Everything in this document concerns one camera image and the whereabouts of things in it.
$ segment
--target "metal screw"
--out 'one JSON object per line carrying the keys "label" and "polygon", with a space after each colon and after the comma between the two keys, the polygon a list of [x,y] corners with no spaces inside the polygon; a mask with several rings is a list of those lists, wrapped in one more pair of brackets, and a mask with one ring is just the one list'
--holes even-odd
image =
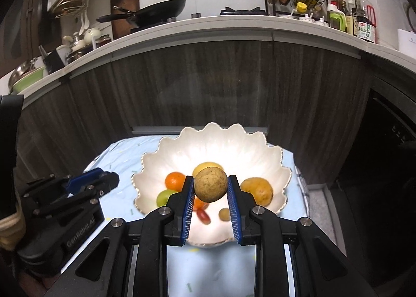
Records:
{"label": "metal screw", "polygon": [[261,215],[261,214],[263,214],[264,213],[264,208],[263,207],[261,207],[261,206],[259,206],[259,205],[256,205],[253,209],[252,209],[252,211],[253,211],[253,213],[255,213],[256,215]]}
{"label": "metal screw", "polygon": [[170,213],[171,209],[169,207],[160,207],[159,208],[159,214],[161,215],[167,215]]}
{"label": "metal screw", "polygon": [[312,225],[312,220],[311,220],[310,218],[308,218],[308,217],[302,217],[302,218],[300,219],[300,223],[301,223],[303,226],[311,226],[311,225]]}
{"label": "metal screw", "polygon": [[114,219],[111,220],[110,224],[114,228],[118,228],[120,225],[123,224],[123,219],[122,218],[114,218]]}

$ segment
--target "cutting board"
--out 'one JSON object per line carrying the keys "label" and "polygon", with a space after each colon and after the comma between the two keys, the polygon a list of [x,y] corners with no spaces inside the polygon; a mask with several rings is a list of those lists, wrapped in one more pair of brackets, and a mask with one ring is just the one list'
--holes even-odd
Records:
{"label": "cutting board", "polygon": [[[110,0],[111,14],[121,14],[121,11],[113,9],[113,6],[122,7],[131,11],[138,11],[140,9],[139,0]],[[130,29],[134,25],[129,24],[126,20],[112,21],[113,39],[119,39],[130,34]]]}

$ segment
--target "bowl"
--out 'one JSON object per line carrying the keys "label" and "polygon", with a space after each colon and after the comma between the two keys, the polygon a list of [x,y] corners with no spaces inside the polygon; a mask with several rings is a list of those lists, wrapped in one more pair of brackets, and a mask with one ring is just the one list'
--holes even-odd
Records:
{"label": "bowl", "polygon": [[[138,193],[134,205],[143,214],[150,213],[157,208],[156,197],[166,189],[169,173],[192,175],[198,164],[211,161],[220,164],[227,176],[235,174],[240,184],[251,177],[268,180],[273,187],[273,199],[267,209],[277,214],[288,201],[284,189],[292,176],[291,169],[282,165],[282,158],[280,146],[268,146],[262,132],[248,134],[240,124],[223,129],[211,122],[199,131],[186,127],[176,138],[163,137],[156,152],[143,154],[142,171],[132,176]],[[195,212],[192,214],[189,244],[205,247],[234,240],[231,222],[218,217],[222,208],[228,208],[226,195],[205,210],[211,218],[208,225]]]}
{"label": "bowl", "polygon": [[31,86],[35,82],[43,78],[44,67],[37,68],[32,72],[29,72],[26,76],[22,77],[13,85],[13,91],[19,94],[21,91]]}

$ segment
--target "kitchen floor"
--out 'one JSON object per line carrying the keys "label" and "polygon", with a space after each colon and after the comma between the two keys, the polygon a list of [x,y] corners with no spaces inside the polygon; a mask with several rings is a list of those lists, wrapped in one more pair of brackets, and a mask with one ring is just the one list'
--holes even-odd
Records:
{"label": "kitchen floor", "polygon": [[309,215],[345,254],[340,221],[328,189],[309,189]]}

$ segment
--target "light blue tablecloth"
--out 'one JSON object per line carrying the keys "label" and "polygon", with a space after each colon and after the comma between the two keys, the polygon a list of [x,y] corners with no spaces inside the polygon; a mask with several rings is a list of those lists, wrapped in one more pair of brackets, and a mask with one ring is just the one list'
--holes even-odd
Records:
{"label": "light blue tablecloth", "polygon": [[[104,171],[116,172],[120,177],[120,183],[116,189],[100,198],[105,222],[78,249],[62,271],[113,218],[121,217],[130,222],[144,217],[133,205],[137,193],[131,183],[131,177],[141,171],[142,154],[155,152],[162,137],[133,137],[113,143],[86,168],[85,171],[100,167]],[[286,188],[288,204],[279,216],[298,220],[307,216],[307,202],[302,193],[293,154],[287,150],[283,152],[283,165],[292,169],[292,178]],[[285,249],[290,296],[295,297],[288,247]],[[229,242],[203,249],[190,245],[168,247],[167,260],[170,297],[253,296],[255,246],[242,247],[236,242]]]}

